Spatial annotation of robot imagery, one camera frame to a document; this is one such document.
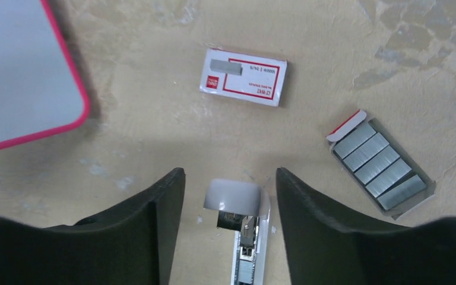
red-bordered tablet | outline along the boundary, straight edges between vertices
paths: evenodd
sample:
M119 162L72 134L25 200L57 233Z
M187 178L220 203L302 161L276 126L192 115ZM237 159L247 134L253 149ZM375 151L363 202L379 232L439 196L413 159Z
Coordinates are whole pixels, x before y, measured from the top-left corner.
M74 129L89 105L48 1L0 1L0 149Z

red frame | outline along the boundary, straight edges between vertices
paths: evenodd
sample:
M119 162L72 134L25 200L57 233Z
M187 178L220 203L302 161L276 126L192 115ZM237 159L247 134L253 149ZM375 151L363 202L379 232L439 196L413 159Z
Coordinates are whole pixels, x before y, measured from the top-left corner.
M62 49L62 53L64 54L65 60L67 61L71 74L74 77L74 81L76 82L76 85L78 86L78 89L80 91L81 98L83 100L83 105L84 105L83 112L81 113L81 116L78 119L76 119L76 121L74 121L73 123L70 123L68 125L59 126L57 128L53 128L53 129L47 129L45 131L40 131L35 134L25 135L23 137L12 138L7 141L1 141L0 149L12 147L14 145L23 144L23 143L33 141L33 140L39 140L41 138L50 137L52 135L56 135L61 132L70 131L74 128L79 127L81 124L83 124L83 122L87 119L88 114L90 113L90 101L88 100L86 90L83 86L83 82L81 81L81 77L80 77L78 71L76 70L74 61L72 61L71 55L69 54L67 45L65 44L65 41L62 37L62 33L60 32L60 29L58 28L55 17L53 16L53 12L48 4L48 0L40 0L40 1L41 1L41 4L43 5L43 9L45 10L46 16L50 22L50 25L53 29L53 32L58 41L58 44L59 44L60 48Z
M275 90L276 90L276 87L277 87L278 73L280 72L280 66L269 65L269 64L260 64L260 63L252 62L252 61L243 61L243 60L235 59L235 58L229 58L228 61L229 62L236 61L236 62L242 62L244 64L254 64L254 65L261 65L261 66L264 66L264 67L276 68L277 69L277 74L275 75L274 89L272 91L272 97L270 97L270 98L264 97L264 96L260 96L260 95L256 95L256 94L251 94L251 93L246 93L246 92L240 92L240 91L236 91L236 90L226 89L226 79L228 78L228 74L224 75L223 91L232 92L232 93L238 93L238 94L247 95L247 96L256 97L256 98L267 99L267 100L271 100L271 101L274 100Z

beige surface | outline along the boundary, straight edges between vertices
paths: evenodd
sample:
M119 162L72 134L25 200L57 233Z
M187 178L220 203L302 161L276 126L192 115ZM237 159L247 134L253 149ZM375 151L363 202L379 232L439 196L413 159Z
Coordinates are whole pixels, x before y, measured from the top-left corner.
M287 284L277 167L383 219L324 139L357 107L438 181L399 223L456 215L456 1L430 13L434 1L415 0L410 26L410 0L57 2L93 111L75 131L0 151L0 215L73 224L184 167L170 283L228 284L233 233L216 229L204 194L213 178L254 179L274 203L267 284ZM281 107L199 93L209 46L288 59Z

red and white box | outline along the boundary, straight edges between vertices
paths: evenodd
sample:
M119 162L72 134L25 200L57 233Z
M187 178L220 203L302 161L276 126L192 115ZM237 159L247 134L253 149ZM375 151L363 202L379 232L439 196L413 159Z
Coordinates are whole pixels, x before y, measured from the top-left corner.
M355 127L360 125L368 116L368 114L359 109L356 113L352 114L345 122L338 126L333 132L326 136L326 140L330 143L337 143L342 138L344 138L349 132L351 132Z
M277 107L287 61L209 49L200 91Z

red logo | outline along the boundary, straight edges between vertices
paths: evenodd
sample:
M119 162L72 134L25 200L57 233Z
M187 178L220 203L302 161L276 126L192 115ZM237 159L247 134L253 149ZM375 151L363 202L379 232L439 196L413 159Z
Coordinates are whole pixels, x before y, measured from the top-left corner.
M219 82L219 77L208 76L207 77L207 88L217 89L218 82Z

